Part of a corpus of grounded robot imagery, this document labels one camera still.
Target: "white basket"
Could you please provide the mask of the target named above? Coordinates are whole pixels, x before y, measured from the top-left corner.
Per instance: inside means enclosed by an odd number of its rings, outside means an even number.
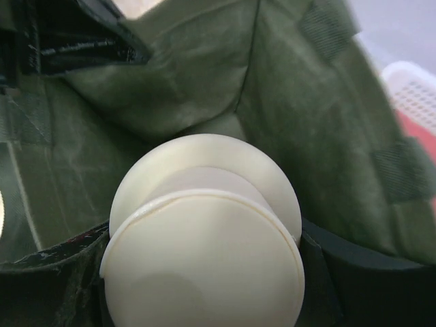
[[[436,77],[398,61],[386,67],[381,78],[394,108],[436,136]]]

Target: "pink surface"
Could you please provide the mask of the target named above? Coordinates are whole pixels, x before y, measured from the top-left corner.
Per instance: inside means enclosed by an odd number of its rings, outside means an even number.
[[[400,118],[401,125],[405,132],[409,136],[417,138],[420,141],[430,158],[436,164],[436,136],[412,121],[409,117],[405,116],[401,112],[397,111],[396,113]],[[433,198],[432,205],[433,210],[436,212],[436,198]]]

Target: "white perforated plastic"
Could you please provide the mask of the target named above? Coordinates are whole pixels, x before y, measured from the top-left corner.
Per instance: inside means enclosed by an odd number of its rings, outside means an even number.
[[[405,61],[389,65],[381,77],[394,108],[436,136],[436,77]]]

